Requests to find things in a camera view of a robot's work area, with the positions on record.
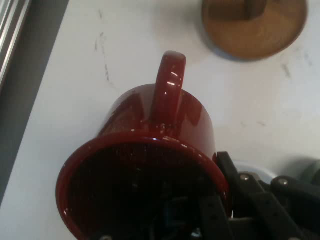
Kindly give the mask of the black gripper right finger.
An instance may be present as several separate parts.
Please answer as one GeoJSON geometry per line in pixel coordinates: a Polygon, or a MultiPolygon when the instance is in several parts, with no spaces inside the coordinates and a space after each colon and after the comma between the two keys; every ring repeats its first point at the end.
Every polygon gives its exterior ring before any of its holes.
{"type": "Polygon", "coordinates": [[[220,240],[318,240],[320,186],[281,175],[269,184],[240,173],[227,152],[217,165],[231,193],[235,219],[219,216],[220,240]]]}

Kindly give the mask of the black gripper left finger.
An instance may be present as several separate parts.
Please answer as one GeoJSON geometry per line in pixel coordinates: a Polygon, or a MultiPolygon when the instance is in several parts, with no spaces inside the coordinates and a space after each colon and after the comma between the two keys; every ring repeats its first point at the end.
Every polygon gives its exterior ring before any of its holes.
{"type": "Polygon", "coordinates": [[[233,240],[229,219],[218,195],[198,200],[200,230],[203,240],[233,240]]]}

